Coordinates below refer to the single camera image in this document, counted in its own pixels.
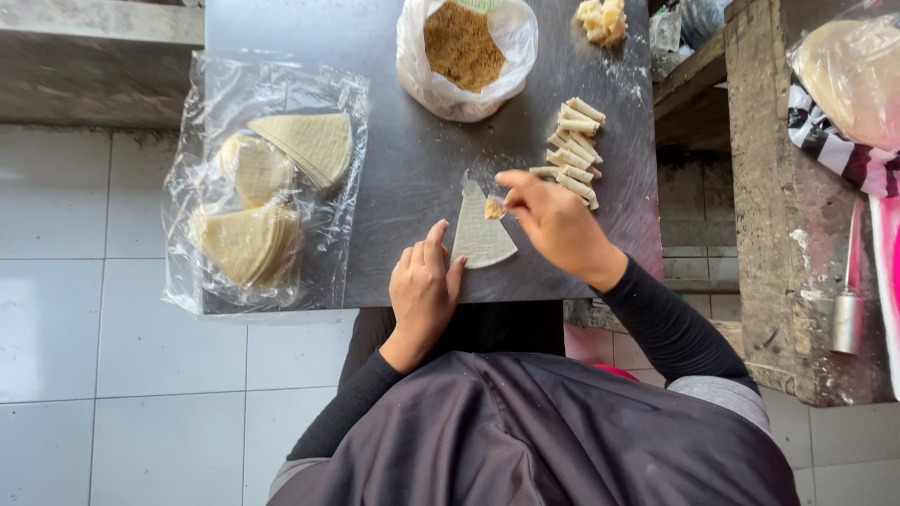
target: dark gray apron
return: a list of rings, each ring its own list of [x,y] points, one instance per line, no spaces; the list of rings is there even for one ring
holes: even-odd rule
[[[799,502],[775,442],[732,411],[567,358],[453,352],[269,504]]]

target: striped cloth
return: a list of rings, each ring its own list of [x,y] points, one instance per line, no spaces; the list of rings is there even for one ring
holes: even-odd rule
[[[787,132],[794,144],[858,189],[878,198],[900,194],[900,157],[847,140],[793,76]]]

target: black sleeve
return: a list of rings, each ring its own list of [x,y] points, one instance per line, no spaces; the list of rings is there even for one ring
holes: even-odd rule
[[[403,374],[375,351],[303,432],[287,459],[333,456],[356,422],[401,379]]]
[[[682,376],[719,376],[759,393],[747,367],[722,334],[630,257],[622,279],[594,289],[669,384]]]

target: dough scrap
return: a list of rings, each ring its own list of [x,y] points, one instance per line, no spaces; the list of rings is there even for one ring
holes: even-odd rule
[[[353,134],[344,113],[269,116],[247,126],[281,148],[323,188],[336,184],[347,170]]]
[[[834,126],[888,152],[900,149],[900,30],[892,18],[826,23],[797,52],[800,79]]]
[[[291,187],[293,162],[265,140],[236,133],[222,144],[216,159],[245,209],[262,207],[272,194]]]
[[[625,0],[585,0],[575,14],[584,23],[588,40],[608,48],[625,37],[628,28],[625,16]]]
[[[465,184],[451,258],[466,255],[469,258],[465,264],[467,269],[492,266],[518,251],[500,220],[484,219],[487,200],[477,181]]]
[[[235,285],[248,287],[283,274],[296,250],[297,212],[280,204],[229,214],[197,214],[188,222],[194,241]]]

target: stainless steel table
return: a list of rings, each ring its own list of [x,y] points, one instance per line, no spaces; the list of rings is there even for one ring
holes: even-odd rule
[[[529,0],[540,29],[525,91],[475,124],[446,122],[406,94],[394,67],[400,0],[210,0],[206,48],[277,50],[301,62],[362,74],[370,89],[369,143],[356,204],[344,307],[390,305],[388,282],[408,245],[440,218],[452,248],[466,168],[484,177],[545,165],[561,101],[578,95],[607,114],[595,184],[610,239],[662,278],[647,5],[625,3],[628,35],[614,51],[591,45],[574,21],[576,0]],[[591,297],[549,264],[511,216],[518,253],[467,272],[463,302]]]

